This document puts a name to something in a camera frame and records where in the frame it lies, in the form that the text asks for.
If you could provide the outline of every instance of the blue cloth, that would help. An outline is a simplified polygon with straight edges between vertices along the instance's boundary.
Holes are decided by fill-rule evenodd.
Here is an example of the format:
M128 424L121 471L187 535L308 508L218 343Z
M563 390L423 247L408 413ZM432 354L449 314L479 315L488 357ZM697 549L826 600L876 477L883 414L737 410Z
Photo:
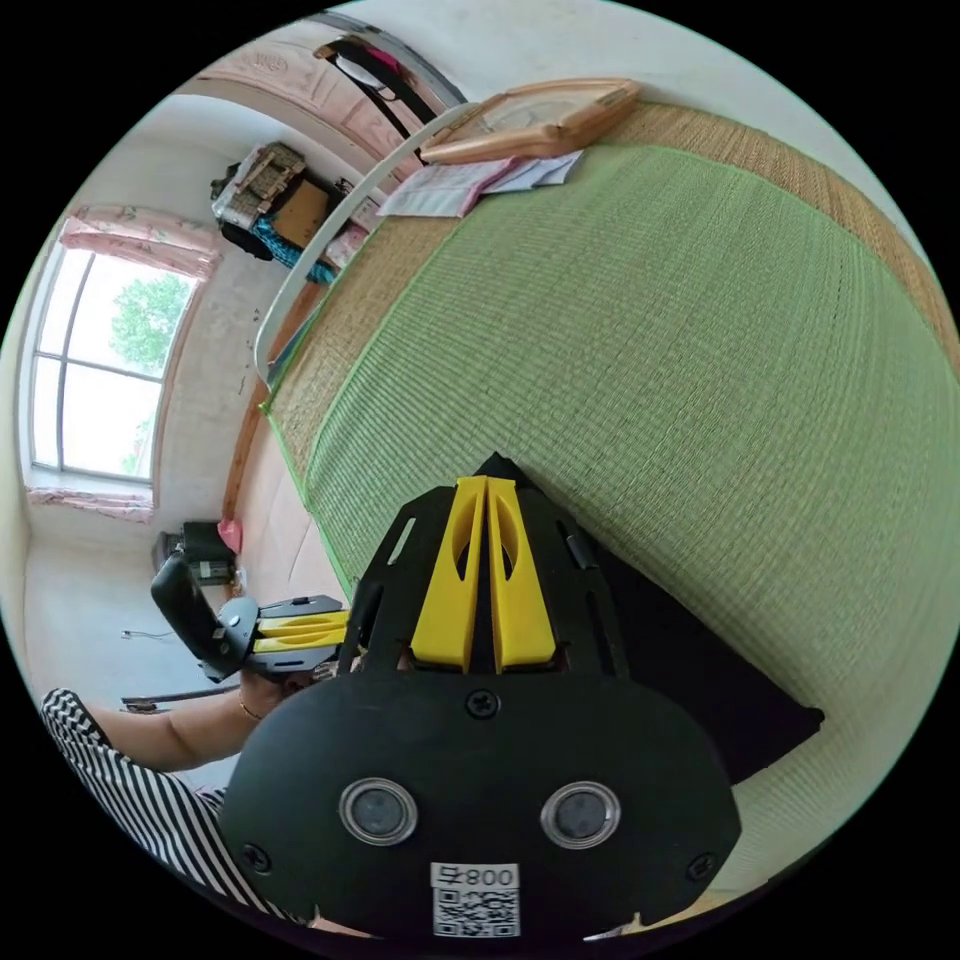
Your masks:
M277 379L280 371L286 366L287 361L293 355L293 351L297 349L297 344L303 339L303 335L307 332L307 327L310 325L310 321L313 319L313 314L311 314L300 326L297 328L297 332L290 338L290 340L284 345L283 349L277 354L276 359L273 363L270 364L270 370L267 373L267 386L272 386Z
M292 269L303 251L277 233L273 228L273 220L274 217L270 214L258 217L254 221L250 232L263 242L263 245L273 254L275 260L279 260L285 267ZM334 276L335 274L330 267L318 261L310 268L307 279L314 283L333 283Z

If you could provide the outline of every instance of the black and white stripes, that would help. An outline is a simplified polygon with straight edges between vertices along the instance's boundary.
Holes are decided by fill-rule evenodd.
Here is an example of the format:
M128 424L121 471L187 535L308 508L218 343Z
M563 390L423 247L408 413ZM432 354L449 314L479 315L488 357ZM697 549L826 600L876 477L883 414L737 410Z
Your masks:
M47 694L40 714L83 785L148 854L222 896L303 922L258 897L228 855L217 826L222 790L194 791L173 774L137 766L69 690Z

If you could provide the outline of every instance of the window frame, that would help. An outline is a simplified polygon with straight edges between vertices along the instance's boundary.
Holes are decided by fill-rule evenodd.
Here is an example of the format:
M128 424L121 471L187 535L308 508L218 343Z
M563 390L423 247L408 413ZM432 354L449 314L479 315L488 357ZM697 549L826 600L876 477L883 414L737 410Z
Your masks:
M167 391L170 386L169 379L170 375L173 372L174 366L179 357L179 347L180 340L186 332L187 327L189 326L190 318L193 314L194 307L196 304L197 295L200 289L203 287L203 281L192 278L184 277L185 280L188 280L192 284L190 295L187 298L187 301L184 305L183 312L180 316L180 320L177 324L177 329L174 333L173 340L170 344L170 349L167 351L167 357L164 361L163 370L157 376L152 376L148 374L141 374L130 370L123 370L117 367L111 367L109 365L95 363L92 361L86 360L74 360L68 356L69 345L70 345L70 336L73 332L74 321L76 319L77 311L79 309L81 298L83 297L83 292L86 287L87 278L90 275L90 271L93 269L93 264L96 261L97 257L108 256L106 254L98 254L90 252L88 254L89 260L84 268L83 276L80 281L80 284L77 287L76 293L74 294L73 304L70 308L70 316L67 322L66 331L64 334L63 341L63 350L62 353L50 353L45 350L40 349L40 341L43 336L43 330L47 321L47 310L50 305L50 299L53 296L53 291L56 287L57 280L60 277L60 271L63 265L64 257L66 256L67 248L57 241L54 241L53 249L50 251L45 265L45 269L41 273L37 287L34 290L32 308L30 310L30 320L27 330L27 336L23 345L23 352L21 354L21 402L23 403L22 415L20 417L21 421L21 450L26 453L26 456L22 456L21 460L23 463L23 472L24 472L24 482L26 486L33 486L31 483L31 476L33 478L45 477L52 478L56 477L64 482L69 482L69 478L77 477L83 478L87 481L87 485L83 489L88 489L90 487L103 488L106 490L115 489L115 490L127 490L131 493L138 491L146 492L150 491L153 493L153 499L156 503L157 501L157 483L158 483L158 473L160 465L160 442L163 434L164 421L166 419L166 408L167 408ZM59 381L57 386L57 459L58 466L53 466L52 464L43 463L37 460L36 457L36 444L34 438L34 405L36 397L36 376L37 376L37 361L38 359L51 360L60 365L59 370ZM25 369L25 362L29 363L29 370ZM69 367L73 365L76 367L83 367L88 370L100 370L105 373L112 373L118 376L128 377L134 380L141 380L147 383L156 383L160 386L160 393L157 398L156 410L153 414L153 429L150 435L150 474L148 477L136 477L130 476L129 474L123 473L111 473L108 471L96 471L96 470L87 470L81 467L70 467L64 464L63 462L63 405L64 405L64 387L66 381L66 374Z

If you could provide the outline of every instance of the label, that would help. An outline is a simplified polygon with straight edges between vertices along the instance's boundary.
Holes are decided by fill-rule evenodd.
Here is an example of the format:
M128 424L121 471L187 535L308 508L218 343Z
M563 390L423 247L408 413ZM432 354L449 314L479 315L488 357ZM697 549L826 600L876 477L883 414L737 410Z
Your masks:
M438 937L519 937L520 868L515 863L431 863Z
M380 205L375 200L367 197L360 201L357 209L350 214L350 219L358 226L363 227L367 233L373 233L377 228L377 211L379 209Z

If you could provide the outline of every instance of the cable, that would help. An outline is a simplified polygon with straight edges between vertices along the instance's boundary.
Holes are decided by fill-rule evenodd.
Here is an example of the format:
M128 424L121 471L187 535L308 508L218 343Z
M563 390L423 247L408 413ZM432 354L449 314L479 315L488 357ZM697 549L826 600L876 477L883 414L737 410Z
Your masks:
M145 630L121 630L120 636L124 640L132 640L134 637L146 640L163 640L164 637L172 637L173 631L168 630L166 633L148 633Z

